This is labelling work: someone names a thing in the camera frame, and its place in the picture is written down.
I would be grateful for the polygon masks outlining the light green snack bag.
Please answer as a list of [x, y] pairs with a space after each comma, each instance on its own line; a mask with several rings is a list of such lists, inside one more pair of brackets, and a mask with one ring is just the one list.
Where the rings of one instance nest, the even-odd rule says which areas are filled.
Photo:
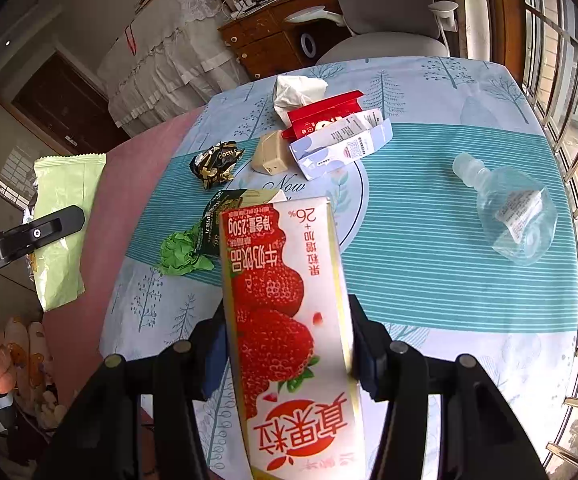
[[80, 257], [104, 166], [103, 154], [47, 156], [34, 164], [31, 269], [46, 311], [68, 304], [84, 291]]

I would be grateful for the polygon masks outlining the green wrapper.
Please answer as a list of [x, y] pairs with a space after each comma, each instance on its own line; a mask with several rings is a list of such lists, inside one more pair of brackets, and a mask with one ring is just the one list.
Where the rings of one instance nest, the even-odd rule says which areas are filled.
[[174, 232], [162, 240], [158, 270], [163, 275], [184, 276], [196, 271], [211, 271], [214, 263], [199, 248], [200, 223]]

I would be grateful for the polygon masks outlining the strawberry milk carton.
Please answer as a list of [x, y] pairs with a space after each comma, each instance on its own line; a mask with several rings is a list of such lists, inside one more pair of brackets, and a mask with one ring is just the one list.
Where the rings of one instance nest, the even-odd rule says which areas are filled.
[[256, 479], [359, 479], [364, 428], [329, 200], [219, 217], [229, 359]]

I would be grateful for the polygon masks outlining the clear plastic bottle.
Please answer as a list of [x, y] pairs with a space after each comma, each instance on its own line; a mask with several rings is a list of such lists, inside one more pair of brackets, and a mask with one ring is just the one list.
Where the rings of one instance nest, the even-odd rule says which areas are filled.
[[455, 176], [477, 193], [477, 212], [492, 249], [530, 266], [550, 249], [558, 212], [545, 185], [512, 168], [489, 169], [463, 152], [454, 158]]

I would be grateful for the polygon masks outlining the black gold candy wrapper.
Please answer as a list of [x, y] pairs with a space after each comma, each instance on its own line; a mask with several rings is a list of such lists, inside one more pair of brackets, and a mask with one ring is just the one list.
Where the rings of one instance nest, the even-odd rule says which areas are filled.
[[219, 142], [193, 156], [189, 169], [209, 190], [234, 179], [233, 171], [243, 154], [245, 150], [235, 141]]

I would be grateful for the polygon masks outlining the dark green beige carton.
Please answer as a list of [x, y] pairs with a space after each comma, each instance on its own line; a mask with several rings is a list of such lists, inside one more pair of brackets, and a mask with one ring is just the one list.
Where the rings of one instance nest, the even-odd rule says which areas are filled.
[[213, 195], [205, 206], [199, 223], [197, 249], [204, 256], [219, 255], [219, 218], [226, 210], [241, 207], [257, 206], [265, 203], [276, 203], [287, 200], [282, 190], [224, 190]]

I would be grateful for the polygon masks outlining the white lavender medicine box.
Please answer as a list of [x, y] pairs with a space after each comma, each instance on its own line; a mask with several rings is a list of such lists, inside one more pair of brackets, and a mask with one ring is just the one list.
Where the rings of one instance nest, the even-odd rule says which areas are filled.
[[379, 108], [361, 110], [289, 144], [306, 180], [353, 164], [379, 151], [393, 138], [392, 124]]

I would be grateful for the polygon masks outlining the white tissue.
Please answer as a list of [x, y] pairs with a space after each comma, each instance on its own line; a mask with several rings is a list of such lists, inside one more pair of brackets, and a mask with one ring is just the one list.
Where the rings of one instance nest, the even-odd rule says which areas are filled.
[[273, 90], [273, 107], [285, 127], [289, 113], [325, 98], [327, 81], [306, 76], [278, 75]]

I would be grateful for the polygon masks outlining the pink bed sheet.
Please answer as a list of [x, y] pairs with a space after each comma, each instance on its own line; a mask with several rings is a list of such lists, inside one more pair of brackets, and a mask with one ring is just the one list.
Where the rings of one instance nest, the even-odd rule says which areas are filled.
[[88, 218], [80, 275], [85, 292], [42, 317], [60, 403], [70, 406], [102, 357], [99, 341], [118, 271], [149, 198], [202, 108], [134, 136], [106, 154]]

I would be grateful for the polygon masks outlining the dark wooden door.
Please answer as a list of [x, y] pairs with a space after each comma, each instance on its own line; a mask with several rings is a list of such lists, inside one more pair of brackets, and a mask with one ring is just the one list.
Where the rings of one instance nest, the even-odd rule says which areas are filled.
[[60, 53], [36, 70], [12, 104], [72, 154], [108, 153], [129, 140], [106, 98]]

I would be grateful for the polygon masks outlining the tree pattern tablecloth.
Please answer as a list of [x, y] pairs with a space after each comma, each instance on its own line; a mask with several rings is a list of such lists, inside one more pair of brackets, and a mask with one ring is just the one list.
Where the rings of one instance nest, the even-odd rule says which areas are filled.
[[[464, 58], [363, 58], [309, 69], [329, 94], [362, 92], [392, 124], [377, 153], [314, 181], [298, 170], [265, 177], [240, 164], [235, 188], [327, 197], [347, 287], [366, 314], [426, 356], [472, 354], [543, 452], [562, 420], [578, 326], [577, 245], [550, 146], [506, 68]], [[252, 153], [276, 129], [273, 78], [209, 102], [155, 187], [106, 310], [100, 351], [152, 356], [187, 337], [221, 299], [219, 270], [168, 278], [157, 269], [165, 237], [191, 228], [210, 192], [190, 160], [234, 140]], [[484, 236], [476, 193], [452, 170], [460, 153], [512, 167], [543, 184], [558, 211], [548, 252], [531, 266], [498, 255]]]

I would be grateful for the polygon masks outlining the white lace covered furniture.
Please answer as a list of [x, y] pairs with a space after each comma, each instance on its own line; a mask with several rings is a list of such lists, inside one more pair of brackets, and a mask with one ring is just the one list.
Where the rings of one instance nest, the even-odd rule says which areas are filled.
[[148, 2], [97, 70], [114, 125], [135, 136], [248, 82], [224, 23], [222, 0]]

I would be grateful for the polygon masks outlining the small beige carton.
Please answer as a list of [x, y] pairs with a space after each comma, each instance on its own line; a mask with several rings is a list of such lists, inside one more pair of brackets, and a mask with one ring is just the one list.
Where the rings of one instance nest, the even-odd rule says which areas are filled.
[[259, 174], [275, 176], [295, 166], [289, 143], [281, 130], [271, 131], [261, 136], [251, 159], [251, 168]]

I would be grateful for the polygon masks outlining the red cardboard box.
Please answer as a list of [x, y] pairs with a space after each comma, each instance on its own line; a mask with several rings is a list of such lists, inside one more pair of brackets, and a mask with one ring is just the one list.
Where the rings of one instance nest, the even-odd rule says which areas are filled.
[[363, 96], [361, 90], [353, 90], [291, 110], [288, 113], [290, 126], [283, 130], [281, 136], [291, 143], [332, 122], [360, 112], [362, 107], [359, 99]]

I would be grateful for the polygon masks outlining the grey office chair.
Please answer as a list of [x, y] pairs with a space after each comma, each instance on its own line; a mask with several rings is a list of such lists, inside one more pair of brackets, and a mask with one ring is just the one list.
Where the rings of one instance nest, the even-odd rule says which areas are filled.
[[326, 20], [351, 37], [336, 44], [321, 64], [359, 58], [451, 55], [446, 32], [454, 32], [458, 4], [446, 0], [338, 0], [339, 13], [311, 6], [285, 17], [291, 24]]

